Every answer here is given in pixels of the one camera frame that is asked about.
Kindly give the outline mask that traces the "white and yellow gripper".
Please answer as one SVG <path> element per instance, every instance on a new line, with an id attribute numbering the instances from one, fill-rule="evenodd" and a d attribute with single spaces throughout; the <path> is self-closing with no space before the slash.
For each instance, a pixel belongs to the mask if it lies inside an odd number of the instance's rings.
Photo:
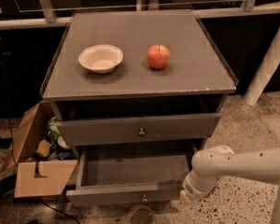
<path id="1" fill-rule="evenodd" d="M 217 186 L 217 183 L 217 177 L 206 177 L 191 170 L 183 181 L 180 202 L 188 205 L 206 197 Z"/>

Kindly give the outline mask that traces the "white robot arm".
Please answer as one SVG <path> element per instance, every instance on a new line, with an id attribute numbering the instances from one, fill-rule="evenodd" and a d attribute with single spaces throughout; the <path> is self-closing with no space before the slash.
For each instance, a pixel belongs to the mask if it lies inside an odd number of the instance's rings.
<path id="1" fill-rule="evenodd" d="M 224 176 L 278 185 L 270 224 L 280 224 L 280 147 L 235 153 L 228 146 L 216 146 L 196 152 L 192 169 L 185 177 L 180 201 L 190 204 L 206 197 Z"/>

